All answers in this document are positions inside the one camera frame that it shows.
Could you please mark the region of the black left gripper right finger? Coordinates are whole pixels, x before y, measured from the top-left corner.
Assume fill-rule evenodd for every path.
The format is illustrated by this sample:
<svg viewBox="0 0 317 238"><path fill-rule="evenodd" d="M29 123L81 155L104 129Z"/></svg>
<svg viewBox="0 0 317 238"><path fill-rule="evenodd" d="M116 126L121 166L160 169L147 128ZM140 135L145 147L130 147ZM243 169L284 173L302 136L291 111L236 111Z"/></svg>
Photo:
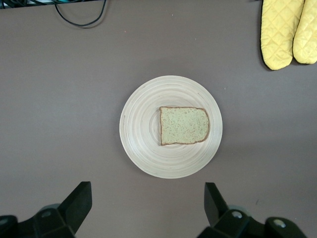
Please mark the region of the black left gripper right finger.
<svg viewBox="0 0 317 238"><path fill-rule="evenodd" d="M205 183L204 209L209 222L200 238L305 238L304 232L292 221L269 217L262 224L237 208L230 208L216 184Z"/></svg>

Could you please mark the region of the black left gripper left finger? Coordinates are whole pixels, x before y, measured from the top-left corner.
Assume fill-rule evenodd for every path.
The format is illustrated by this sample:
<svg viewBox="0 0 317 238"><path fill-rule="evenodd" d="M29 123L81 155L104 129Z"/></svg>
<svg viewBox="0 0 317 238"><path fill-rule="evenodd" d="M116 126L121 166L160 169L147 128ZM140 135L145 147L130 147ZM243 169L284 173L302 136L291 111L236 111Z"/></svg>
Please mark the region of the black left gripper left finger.
<svg viewBox="0 0 317 238"><path fill-rule="evenodd" d="M14 215L0 217L2 238L74 238L92 208L91 182L82 181L60 204L43 207L19 222Z"/></svg>

